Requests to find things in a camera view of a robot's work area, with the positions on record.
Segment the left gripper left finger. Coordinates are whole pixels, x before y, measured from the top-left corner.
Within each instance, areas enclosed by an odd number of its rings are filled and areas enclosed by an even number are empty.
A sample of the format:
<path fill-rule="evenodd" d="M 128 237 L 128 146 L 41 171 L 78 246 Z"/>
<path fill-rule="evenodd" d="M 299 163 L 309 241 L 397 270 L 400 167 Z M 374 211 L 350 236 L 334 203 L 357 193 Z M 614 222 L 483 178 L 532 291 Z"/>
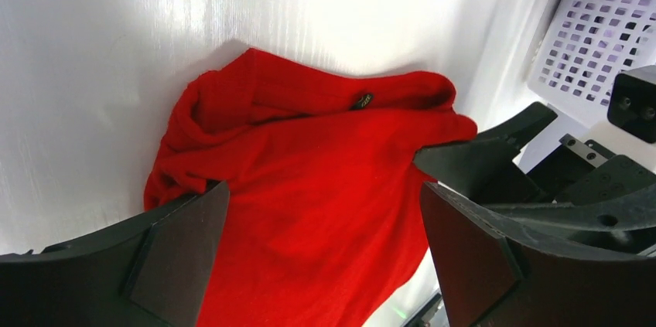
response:
<path fill-rule="evenodd" d="M 224 182 L 35 254 L 1 258 L 3 326 L 193 326 L 229 203 Z"/>

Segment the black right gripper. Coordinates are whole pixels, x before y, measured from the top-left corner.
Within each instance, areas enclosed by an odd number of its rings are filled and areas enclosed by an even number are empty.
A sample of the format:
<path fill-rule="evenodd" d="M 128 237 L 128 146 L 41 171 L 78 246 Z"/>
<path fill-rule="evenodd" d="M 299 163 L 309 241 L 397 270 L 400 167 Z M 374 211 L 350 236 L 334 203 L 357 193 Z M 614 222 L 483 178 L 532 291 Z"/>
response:
<path fill-rule="evenodd" d="M 413 162 L 462 196 L 532 229 L 592 247 L 653 256 L 653 172 L 570 134 L 529 172 L 514 163 L 557 117 L 534 102 L 473 141 L 422 148 Z"/>

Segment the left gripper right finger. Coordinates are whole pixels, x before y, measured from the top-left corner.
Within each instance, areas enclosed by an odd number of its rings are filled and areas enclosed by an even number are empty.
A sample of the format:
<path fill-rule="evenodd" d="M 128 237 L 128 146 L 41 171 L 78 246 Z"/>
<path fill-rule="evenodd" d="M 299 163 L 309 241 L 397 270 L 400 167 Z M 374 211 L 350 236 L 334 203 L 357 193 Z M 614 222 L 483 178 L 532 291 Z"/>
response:
<path fill-rule="evenodd" d="M 655 260 L 533 230 L 435 183 L 420 206 L 453 326 L 653 326 Z"/>

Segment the red t-shirt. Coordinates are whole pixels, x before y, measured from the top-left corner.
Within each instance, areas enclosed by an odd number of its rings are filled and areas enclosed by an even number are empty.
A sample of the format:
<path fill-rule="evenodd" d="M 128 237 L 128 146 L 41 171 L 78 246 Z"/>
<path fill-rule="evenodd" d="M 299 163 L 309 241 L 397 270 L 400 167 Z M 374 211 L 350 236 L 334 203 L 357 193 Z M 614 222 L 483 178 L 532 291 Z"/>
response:
<path fill-rule="evenodd" d="M 455 96 L 437 73 L 354 79 L 258 49 L 189 83 L 144 206 L 228 185 L 198 325 L 363 325 L 428 250 L 415 153 L 477 134 Z"/>

